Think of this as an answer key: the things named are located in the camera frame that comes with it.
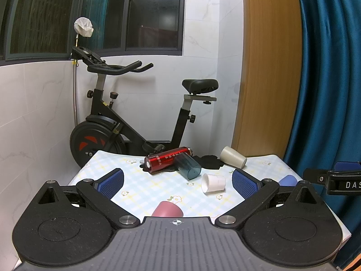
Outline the teal transparent cup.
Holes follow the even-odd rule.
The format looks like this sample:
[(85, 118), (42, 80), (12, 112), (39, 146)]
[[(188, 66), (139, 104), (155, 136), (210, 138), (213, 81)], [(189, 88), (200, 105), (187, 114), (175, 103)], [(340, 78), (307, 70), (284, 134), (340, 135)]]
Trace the teal transparent cup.
[(185, 152), (175, 157), (174, 165), (178, 172), (187, 180), (196, 179), (201, 173), (201, 165)]

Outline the blue-violet cup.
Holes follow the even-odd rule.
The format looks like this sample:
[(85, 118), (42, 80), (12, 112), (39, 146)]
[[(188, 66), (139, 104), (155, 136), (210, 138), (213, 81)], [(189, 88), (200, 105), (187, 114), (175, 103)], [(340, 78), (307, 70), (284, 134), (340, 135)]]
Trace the blue-violet cup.
[(279, 182), (282, 187), (294, 187), (297, 185), (297, 179), (293, 175), (287, 175), (282, 178)]

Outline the white paper cup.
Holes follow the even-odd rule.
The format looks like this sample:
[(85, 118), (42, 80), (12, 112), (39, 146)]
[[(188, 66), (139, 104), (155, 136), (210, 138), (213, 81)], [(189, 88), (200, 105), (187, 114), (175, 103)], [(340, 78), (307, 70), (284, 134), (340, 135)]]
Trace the white paper cup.
[(204, 174), (201, 180), (203, 193), (221, 192), (226, 187), (226, 179), (221, 175)]

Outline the cream plastic cup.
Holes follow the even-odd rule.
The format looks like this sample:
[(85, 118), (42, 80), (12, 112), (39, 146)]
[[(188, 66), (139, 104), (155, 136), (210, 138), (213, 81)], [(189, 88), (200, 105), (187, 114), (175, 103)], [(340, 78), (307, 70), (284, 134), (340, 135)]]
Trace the cream plastic cup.
[(238, 153), (229, 146), (224, 147), (220, 153), (220, 160), (227, 165), (242, 169), (247, 163), (247, 157)]

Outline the pink cup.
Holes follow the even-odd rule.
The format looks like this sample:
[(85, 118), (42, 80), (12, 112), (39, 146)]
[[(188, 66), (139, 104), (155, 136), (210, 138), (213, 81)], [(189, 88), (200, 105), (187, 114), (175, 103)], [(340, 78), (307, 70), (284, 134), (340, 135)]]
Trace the pink cup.
[(180, 218), (184, 216), (183, 211), (176, 204), (169, 201), (162, 201), (154, 210), (153, 217), (174, 217)]

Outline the blue curtain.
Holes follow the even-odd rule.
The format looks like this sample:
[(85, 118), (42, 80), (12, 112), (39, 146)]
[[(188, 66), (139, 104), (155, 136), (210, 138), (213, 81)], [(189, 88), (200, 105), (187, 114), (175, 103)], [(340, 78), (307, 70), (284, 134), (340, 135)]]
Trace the blue curtain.
[(300, 0), (299, 97), (284, 161), (298, 174), (360, 160), (360, 0)]

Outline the floral checked tablecloth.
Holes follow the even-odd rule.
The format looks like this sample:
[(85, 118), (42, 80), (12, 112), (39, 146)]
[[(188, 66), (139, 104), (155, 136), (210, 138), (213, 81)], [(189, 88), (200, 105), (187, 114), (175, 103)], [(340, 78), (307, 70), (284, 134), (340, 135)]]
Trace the floral checked tablecloth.
[[(112, 201), (140, 220), (114, 229), (76, 191), (83, 179), (97, 180), (122, 169), (124, 185)], [(298, 179), (280, 186), (269, 207), (240, 229), (215, 220), (244, 201), (234, 189), (234, 168), (202, 170), (221, 175), (221, 192), (203, 193), (202, 178), (177, 172), (149, 174), (141, 159), (96, 153), (68, 186), (46, 181), (12, 233), (20, 270), (337, 270), (337, 252), (351, 234), (312, 185)], [(275, 155), (256, 157), (244, 170), (258, 180), (279, 182), (292, 171)], [(162, 201), (183, 217), (153, 217)]]

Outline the black cloth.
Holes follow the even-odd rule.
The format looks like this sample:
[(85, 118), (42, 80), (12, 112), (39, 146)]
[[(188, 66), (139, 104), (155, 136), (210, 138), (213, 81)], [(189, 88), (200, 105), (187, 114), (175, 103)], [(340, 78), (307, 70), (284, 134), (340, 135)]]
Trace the black cloth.
[[(202, 157), (199, 157), (197, 155), (193, 156), (193, 159), (198, 162), (198, 164), (205, 169), (213, 169), (217, 170), (220, 169), (224, 162), (222, 162), (220, 159), (217, 158), (215, 155), (205, 155)], [(171, 165), (167, 166), (166, 168), (163, 168), (158, 171), (153, 171), (152, 174), (160, 173), (160, 172), (174, 172), (177, 171), (177, 166)]]

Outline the red metal bottle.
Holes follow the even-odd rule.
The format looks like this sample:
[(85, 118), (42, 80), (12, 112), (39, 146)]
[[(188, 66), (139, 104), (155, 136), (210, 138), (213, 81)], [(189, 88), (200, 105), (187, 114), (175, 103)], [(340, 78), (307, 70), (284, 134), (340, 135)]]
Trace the red metal bottle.
[(189, 147), (178, 147), (175, 149), (167, 150), (165, 152), (150, 155), (144, 158), (144, 169), (148, 173), (161, 171), (174, 163), (174, 159), (177, 155), (186, 153), (190, 156), (193, 155), (193, 151)]

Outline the black exercise bike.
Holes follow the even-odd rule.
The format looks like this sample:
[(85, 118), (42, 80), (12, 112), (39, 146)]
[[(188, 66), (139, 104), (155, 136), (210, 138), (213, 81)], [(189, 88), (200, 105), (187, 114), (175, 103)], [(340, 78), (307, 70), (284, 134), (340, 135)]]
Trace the black exercise bike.
[(186, 127), (196, 119), (192, 105), (209, 105), (217, 100), (219, 83), (215, 78), (183, 79), (182, 95), (130, 93), (120, 87), (127, 79), (146, 88), (154, 83), (152, 62), (109, 64), (96, 52), (80, 46), (72, 48), (71, 58), (86, 66), (95, 84), (84, 97), (90, 110), (69, 139), (72, 157), (80, 168), (99, 150), (145, 157), (183, 146)]

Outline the wooden panel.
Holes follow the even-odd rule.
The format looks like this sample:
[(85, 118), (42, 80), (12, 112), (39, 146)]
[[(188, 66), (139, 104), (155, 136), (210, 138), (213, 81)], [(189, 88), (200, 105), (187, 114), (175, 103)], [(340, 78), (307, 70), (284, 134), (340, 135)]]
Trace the wooden panel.
[(283, 157), (302, 66), (299, 0), (243, 0), (243, 58), (233, 149)]

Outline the white cloth on pole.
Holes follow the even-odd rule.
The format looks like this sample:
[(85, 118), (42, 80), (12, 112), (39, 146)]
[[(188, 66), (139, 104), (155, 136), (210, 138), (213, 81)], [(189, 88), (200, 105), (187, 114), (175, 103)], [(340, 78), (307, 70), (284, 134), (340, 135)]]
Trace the white cloth on pole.
[(83, 37), (92, 37), (94, 32), (92, 22), (86, 17), (77, 18), (73, 24), (75, 32)]

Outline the dark framed window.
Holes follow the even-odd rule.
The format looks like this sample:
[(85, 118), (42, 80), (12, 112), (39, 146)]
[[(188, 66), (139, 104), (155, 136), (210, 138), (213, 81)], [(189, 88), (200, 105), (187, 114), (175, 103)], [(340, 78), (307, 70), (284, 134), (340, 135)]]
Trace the dark framed window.
[[(79, 45), (102, 56), (180, 55), (185, 0), (1, 0), (1, 64), (64, 60)], [(86, 17), (92, 37), (73, 24)]]

